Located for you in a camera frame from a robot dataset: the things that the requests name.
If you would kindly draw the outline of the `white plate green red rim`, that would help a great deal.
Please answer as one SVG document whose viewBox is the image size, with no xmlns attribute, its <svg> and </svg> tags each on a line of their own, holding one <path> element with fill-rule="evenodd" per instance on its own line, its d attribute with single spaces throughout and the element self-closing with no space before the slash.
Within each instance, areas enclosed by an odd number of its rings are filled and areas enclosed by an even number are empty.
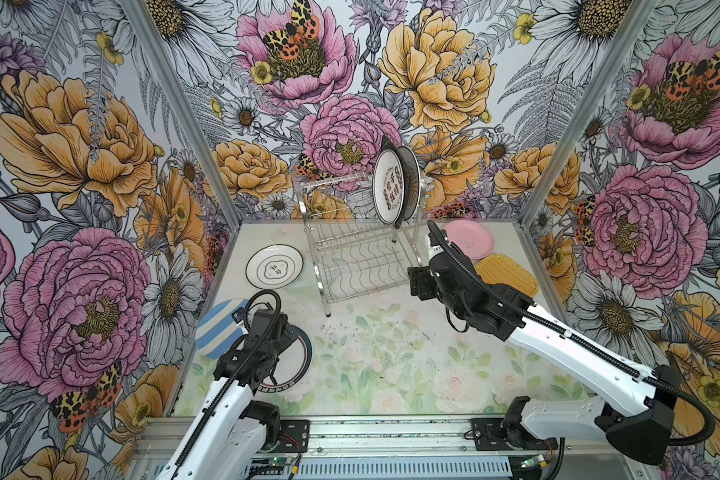
<svg viewBox="0 0 720 480">
<path fill-rule="evenodd" d="M 313 346 L 307 333 L 297 326 L 289 326 L 283 337 L 293 342 L 279 355 L 273 376 L 259 386 L 259 393 L 282 393 L 298 384 L 307 374 L 313 359 Z"/>
</svg>

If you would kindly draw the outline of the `pink plastic plate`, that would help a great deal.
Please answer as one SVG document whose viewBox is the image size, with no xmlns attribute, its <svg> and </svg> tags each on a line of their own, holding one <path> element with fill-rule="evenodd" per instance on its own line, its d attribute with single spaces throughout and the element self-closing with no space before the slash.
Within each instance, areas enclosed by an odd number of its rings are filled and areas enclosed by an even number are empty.
<svg viewBox="0 0 720 480">
<path fill-rule="evenodd" d="M 449 241 L 471 260 L 482 260 L 494 251 L 494 236 L 478 222 L 467 219 L 453 220 L 445 225 L 445 231 Z"/>
</svg>

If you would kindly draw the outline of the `yellow woven-pattern tray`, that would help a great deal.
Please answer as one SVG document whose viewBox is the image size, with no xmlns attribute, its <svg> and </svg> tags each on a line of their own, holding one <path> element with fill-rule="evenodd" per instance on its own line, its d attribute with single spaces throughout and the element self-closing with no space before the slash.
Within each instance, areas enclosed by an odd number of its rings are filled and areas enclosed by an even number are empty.
<svg viewBox="0 0 720 480">
<path fill-rule="evenodd" d="M 534 298 L 539 285 L 532 273 L 510 257 L 493 253 L 475 265 L 479 277 L 489 285 L 507 285 Z"/>
</svg>

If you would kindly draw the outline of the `white plate orange sunburst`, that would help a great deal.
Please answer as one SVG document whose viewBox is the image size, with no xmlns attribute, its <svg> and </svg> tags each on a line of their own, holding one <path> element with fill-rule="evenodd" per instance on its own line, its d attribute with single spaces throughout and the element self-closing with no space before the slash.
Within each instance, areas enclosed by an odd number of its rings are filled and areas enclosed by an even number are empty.
<svg viewBox="0 0 720 480">
<path fill-rule="evenodd" d="M 406 199 L 403 220 L 407 221 L 415 215 L 419 205 L 421 174 L 416 156 L 409 147 L 400 147 L 400 158 L 406 175 Z"/>
</svg>

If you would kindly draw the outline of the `black square floral plate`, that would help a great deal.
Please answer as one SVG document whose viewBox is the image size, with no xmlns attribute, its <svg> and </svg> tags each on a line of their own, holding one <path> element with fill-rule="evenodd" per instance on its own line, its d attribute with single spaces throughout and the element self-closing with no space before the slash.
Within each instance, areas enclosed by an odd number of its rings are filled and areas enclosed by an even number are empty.
<svg viewBox="0 0 720 480">
<path fill-rule="evenodd" d="M 408 194 L 410 189 L 410 182 L 408 165 L 406 164 L 406 157 L 404 156 L 402 149 L 396 146 L 389 137 L 384 136 L 382 138 L 382 147 L 384 150 L 389 150 L 393 152 L 398 160 L 398 163 L 400 164 L 400 180 L 399 186 L 396 188 L 396 190 L 398 191 L 397 199 L 400 202 L 401 211 L 398 213 L 395 222 L 393 223 L 394 227 L 396 229 L 399 229 L 402 226 L 403 221 L 405 220 L 406 209 L 409 204 Z"/>
</svg>

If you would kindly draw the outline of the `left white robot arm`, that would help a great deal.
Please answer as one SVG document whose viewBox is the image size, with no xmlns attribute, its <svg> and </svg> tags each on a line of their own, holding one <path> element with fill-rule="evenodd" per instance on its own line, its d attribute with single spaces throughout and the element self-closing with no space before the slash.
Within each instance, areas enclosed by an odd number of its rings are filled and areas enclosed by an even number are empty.
<svg viewBox="0 0 720 480">
<path fill-rule="evenodd" d="M 201 411 L 158 479 L 238 479 L 254 454 L 276 441 L 279 408 L 253 397 L 296 335 L 277 309 L 256 311 L 250 326 L 219 358 Z"/>
</svg>

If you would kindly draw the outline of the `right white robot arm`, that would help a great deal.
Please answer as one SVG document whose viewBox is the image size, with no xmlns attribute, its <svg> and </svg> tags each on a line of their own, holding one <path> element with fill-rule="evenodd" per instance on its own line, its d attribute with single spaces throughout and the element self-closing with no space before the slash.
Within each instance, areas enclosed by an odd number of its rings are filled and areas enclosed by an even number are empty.
<svg viewBox="0 0 720 480">
<path fill-rule="evenodd" d="M 445 253 L 407 270 L 410 292 L 436 299 L 449 317 L 549 361 L 592 391 L 586 400 L 543 401 L 518 396 L 498 436 L 517 448 L 562 438 L 609 444 L 626 457 L 659 465 L 669 446 L 677 397 L 653 386 L 677 377 L 667 367 L 637 364 L 575 333 L 521 291 L 490 285 Z"/>
</svg>

